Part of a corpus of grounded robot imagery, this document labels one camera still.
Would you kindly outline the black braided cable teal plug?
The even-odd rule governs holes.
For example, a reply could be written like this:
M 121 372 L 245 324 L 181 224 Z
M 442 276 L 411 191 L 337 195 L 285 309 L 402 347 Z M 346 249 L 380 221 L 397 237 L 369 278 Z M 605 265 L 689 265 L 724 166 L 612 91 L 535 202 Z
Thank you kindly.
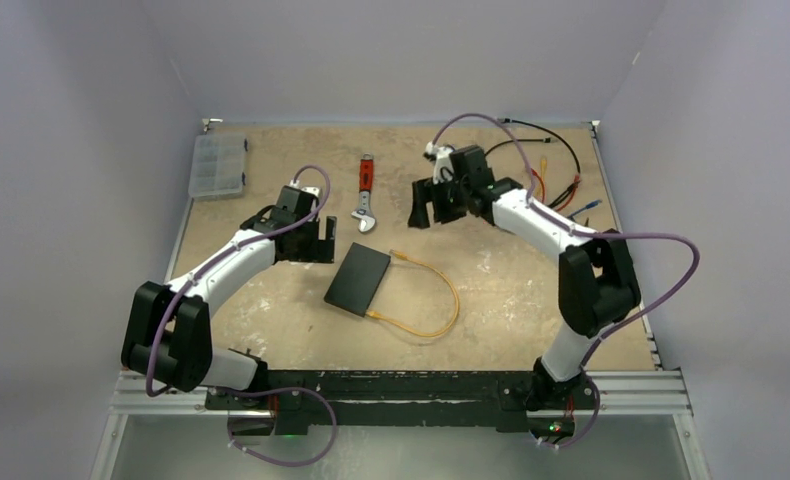
M 513 130 L 519 127 L 531 130 L 530 136 L 520 136 L 519 141 L 524 146 L 539 147 L 540 155 L 533 171 L 538 177 L 536 194 L 554 210 L 566 208 L 582 181 L 581 161 L 570 141 L 556 128 L 532 121 L 506 117 L 499 122 Z

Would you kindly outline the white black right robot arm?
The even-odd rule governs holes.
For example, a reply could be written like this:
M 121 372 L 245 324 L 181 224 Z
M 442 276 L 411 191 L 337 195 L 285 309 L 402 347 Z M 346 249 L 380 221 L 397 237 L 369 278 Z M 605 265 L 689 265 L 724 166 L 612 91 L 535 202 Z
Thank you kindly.
M 531 411 L 564 405 L 583 382 L 585 357 L 596 339 L 641 301 L 626 242 L 602 239 L 534 200 L 519 182 L 495 178 L 479 146 L 429 143 L 423 155 L 433 173 L 412 184 L 409 227 L 427 229 L 472 214 L 555 258 L 563 323 L 535 361 L 528 390 L 518 401 Z

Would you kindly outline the black network switch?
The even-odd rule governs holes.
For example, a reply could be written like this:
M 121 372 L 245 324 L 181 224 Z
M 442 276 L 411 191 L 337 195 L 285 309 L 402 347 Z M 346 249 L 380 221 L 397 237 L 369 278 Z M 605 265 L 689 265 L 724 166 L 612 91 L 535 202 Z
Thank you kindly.
M 352 243 L 324 295 L 324 301 L 364 317 L 390 263 L 389 254 Z

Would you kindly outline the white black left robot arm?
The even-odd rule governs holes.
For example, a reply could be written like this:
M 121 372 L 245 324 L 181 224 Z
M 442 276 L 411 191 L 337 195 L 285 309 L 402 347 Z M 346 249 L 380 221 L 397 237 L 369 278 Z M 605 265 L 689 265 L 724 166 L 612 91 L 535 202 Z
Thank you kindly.
M 336 218 L 318 213 L 325 196 L 315 187 L 284 186 L 275 204 L 242 222 L 230 240 L 191 271 L 165 283 L 139 286 L 121 351 L 122 365 L 189 392 L 230 389 L 243 408 L 268 399 L 266 364 L 258 357 L 213 344 L 211 318 L 254 276 L 277 262 L 331 264 Z

